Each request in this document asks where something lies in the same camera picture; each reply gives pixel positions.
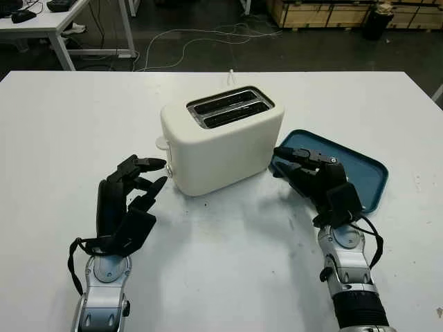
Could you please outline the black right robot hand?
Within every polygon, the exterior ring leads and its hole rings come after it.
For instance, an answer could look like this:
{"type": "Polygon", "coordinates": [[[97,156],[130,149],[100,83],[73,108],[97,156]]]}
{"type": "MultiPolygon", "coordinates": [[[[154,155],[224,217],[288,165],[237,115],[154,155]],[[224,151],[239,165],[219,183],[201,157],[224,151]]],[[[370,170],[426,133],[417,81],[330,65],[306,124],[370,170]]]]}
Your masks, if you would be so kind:
{"type": "Polygon", "coordinates": [[[284,178],[300,195],[311,200],[319,214],[332,210],[327,192],[347,179],[342,164],[319,151],[303,148],[276,147],[273,155],[275,177],[284,178]]]}

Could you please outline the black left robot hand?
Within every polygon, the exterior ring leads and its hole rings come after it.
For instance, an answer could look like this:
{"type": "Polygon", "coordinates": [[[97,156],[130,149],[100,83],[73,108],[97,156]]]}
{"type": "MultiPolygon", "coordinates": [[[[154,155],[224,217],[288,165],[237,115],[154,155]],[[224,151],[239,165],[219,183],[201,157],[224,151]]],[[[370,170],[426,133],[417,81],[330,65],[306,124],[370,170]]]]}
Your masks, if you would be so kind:
{"type": "Polygon", "coordinates": [[[166,161],[161,158],[139,158],[133,154],[100,182],[96,215],[98,237],[110,236],[117,231],[130,210],[149,211],[167,178],[163,176],[152,182],[141,174],[159,171],[165,166],[166,161]]]}

